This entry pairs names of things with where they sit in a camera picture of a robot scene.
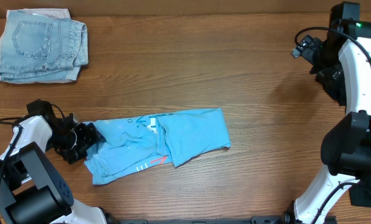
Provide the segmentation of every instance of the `light blue garment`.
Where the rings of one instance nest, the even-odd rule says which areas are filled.
[[[87,63],[84,23],[21,11],[9,13],[1,47],[2,81],[76,80],[80,66]]]
[[[177,167],[201,153],[230,147],[223,111],[198,109],[94,122],[106,139],[87,151],[93,184],[173,162]]]

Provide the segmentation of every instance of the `jeans back pocket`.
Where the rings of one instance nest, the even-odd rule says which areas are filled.
[[[50,54],[52,23],[20,21],[12,36],[17,54],[47,59]]]

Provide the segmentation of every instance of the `folded denim shorts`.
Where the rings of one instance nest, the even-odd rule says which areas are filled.
[[[2,81],[76,80],[88,63],[87,28],[71,19],[9,13],[2,38]]]

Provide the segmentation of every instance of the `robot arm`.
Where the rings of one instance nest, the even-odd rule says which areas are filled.
[[[371,57],[371,23],[359,21],[358,4],[334,6],[329,27],[351,35]],[[325,42],[307,35],[300,44],[306,47],[296,47],[294,57],[301,55],[310,62],[310,73],[317,74],[325,91],[346,105],[345,118],[322,142],[324,164],[293,203],[293,222],[322,224],[342,194],[371,173],[371,68],[362,50],[337,34],[328,32]],[[322,47],[307,48],[319,44]]]
[[[45,156],[45,152],[54,147],[69,163],[85,157],[86,150],[102,138],[94,125],[78,123],[72,114],[56,118],[47,101],[37,100],[27,108],[29,114],[16,121],[18,125],[13,127],[10,145],[0,156],[1,168],[11,144],[16,142],[0,186],[0,214],[4,221],[104,224],[108,220],[115,223],[102,209],[75,200],[66,181]],[[33,180],[32,187],[13,194],[13,190],[29,180]]]

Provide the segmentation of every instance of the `white fabric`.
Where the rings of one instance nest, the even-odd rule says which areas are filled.
[[[9,13],[11,11],[15,11],[15,10],[7,10],[7,16],[6,16],[7,18],[9,17]],[[20,11],[23,11],[27,14],[37,14],[40,16],[47,16],[47,17],[51,17],[54,19],[71,18],[68,9],[21,9]],[[1,40],[2,40],[3,35],[4,35],[4,32],[2,36],[0,37],[0,50],[1,50]],[[46,81],[46,83],[52,83],[52,82],[65,83],[65,82],[71,82],[71,81],[72,80],[59,80],[59,81],[49,80],[49,81]]]

